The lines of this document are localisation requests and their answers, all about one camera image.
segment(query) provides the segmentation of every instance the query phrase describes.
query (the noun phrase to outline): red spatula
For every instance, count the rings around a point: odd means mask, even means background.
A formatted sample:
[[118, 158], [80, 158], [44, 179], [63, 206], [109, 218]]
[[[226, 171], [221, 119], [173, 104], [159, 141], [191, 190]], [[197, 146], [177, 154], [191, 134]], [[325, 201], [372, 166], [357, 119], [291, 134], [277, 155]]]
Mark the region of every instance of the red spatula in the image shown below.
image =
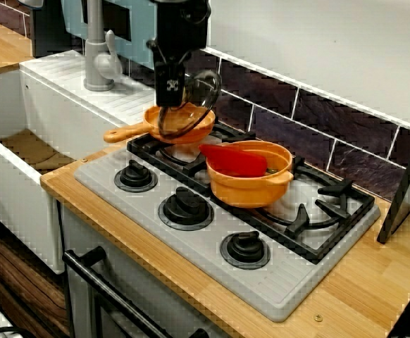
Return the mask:
[[199, 150], [214, 170], [227, 176], [261, 177], [268, 168], [268, 162], [263, 156], [229, 146], [200, 144]]

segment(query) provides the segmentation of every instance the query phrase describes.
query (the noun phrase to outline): gray faucet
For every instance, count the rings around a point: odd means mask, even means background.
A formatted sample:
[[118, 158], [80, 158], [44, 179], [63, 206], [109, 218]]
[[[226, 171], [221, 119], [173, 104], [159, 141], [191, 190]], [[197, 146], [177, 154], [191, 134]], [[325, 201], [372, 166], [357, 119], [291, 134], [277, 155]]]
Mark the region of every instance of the gray faucet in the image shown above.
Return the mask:
[[102, 0], [87, 0], [87, 40], [85, 87], [105, 92], [114, 87], [114, 78], [122, 74], [122, 64], [116, 53], [114, 33], [104, 33]]

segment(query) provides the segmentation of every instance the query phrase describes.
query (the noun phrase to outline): sink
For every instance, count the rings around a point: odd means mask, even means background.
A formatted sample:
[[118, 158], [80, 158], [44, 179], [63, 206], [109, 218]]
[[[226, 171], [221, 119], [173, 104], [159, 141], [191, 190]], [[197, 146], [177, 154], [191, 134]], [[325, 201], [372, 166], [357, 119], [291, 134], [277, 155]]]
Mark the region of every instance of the sink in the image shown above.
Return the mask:
[[[69, 51], [0, 75], [0, 139], [29, 129], [81, 159], [107, 146], [106, 130], [142, 121], [154, 90], [122, 76], [108, 92], [84, 88], [85, 57]], [[55, 273], [64, 271], [56, 201], [40, 174], [0, 143], [0, 221]]]

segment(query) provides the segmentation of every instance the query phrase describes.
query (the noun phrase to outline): toy stove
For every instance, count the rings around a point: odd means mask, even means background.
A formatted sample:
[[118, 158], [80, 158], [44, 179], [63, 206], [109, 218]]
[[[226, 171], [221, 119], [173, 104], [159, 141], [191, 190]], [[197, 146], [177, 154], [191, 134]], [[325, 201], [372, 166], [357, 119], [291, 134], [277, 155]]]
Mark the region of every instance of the toy stove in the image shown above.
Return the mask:
[[[217, 122], [200, 143], [255, 139]], [[374, 198], [294, 158], [265, 208], [211, 192], [199, 144], [152, 136], [82, 165], [75, 178], [272, 321], [284, 321], [380, 216]]]

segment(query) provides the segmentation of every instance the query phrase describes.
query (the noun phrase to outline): gray stove panel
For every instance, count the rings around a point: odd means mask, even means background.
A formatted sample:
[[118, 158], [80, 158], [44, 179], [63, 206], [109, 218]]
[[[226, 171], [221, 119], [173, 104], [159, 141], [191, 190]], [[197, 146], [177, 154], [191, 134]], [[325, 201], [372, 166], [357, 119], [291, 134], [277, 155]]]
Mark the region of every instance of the gray stove panel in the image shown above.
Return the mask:
[[[130, 159], [158, 175], [158, 184], [152, 190], [133, 194], [115, 186], [115, 174]], [[288, 317], [380, 215], [379, 208], [374, 206], [317, 265], [260, 234], [270, 247], [271, 259], [261, 269], [242, 270], [225, 262], [220, 243], [229, 234], [254, 228], [213, 203], [214, 220], [204, 229], [186, 232], [166, 226], [158, 215], [159, 204], [185, 185], [126, 149], [82, 165], [75, 172], [75, 178], [275, 322]]]

